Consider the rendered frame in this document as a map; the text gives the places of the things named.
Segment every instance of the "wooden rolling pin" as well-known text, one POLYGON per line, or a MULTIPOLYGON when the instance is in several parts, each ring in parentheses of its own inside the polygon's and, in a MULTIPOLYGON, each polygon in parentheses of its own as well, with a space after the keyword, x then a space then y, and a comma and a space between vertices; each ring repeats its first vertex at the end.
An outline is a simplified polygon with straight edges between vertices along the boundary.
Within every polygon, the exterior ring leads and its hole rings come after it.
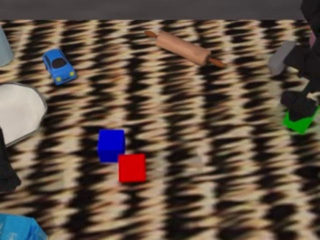
POLYGON ((158 47, 184 57, 197 65, 204 66, 209 62, 220 68, 225 67, 225 64, 220 60, 211 57, 209 50, 184 41, 168 32, 161 31, 158 35, 152 31, 145 31, 144 33, 148 37, 155 38, 155 44, 158 47))

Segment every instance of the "bottle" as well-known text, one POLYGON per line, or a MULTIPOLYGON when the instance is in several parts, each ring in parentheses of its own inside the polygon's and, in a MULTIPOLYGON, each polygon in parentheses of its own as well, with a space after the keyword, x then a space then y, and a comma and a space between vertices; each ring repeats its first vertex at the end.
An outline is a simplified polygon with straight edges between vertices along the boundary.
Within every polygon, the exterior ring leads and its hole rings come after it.
POLYGON ((7 40, 6 34, 0 27, 0 67, 8 65, 14 59, 14 53, 7 40))

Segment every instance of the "light blue bag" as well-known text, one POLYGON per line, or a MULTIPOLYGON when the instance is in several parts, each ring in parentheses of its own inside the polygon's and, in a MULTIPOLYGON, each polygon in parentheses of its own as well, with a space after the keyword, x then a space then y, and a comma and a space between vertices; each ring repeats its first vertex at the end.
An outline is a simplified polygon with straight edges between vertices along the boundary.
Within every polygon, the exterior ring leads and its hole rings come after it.
POLYGON ((32 217, 0 213, 0 240, 47 240, 32 217))

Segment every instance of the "car roof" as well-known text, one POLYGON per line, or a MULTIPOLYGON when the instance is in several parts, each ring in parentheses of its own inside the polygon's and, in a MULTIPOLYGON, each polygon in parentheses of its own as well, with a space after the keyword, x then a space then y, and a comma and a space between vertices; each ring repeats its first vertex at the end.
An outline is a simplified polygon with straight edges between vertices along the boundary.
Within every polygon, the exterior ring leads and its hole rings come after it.
POLYGON ((57 58, 64 58, 64 56, 61 55, 61 50, 58 48, 46 51, 43 55, 47 56, 51 61, 57 58))

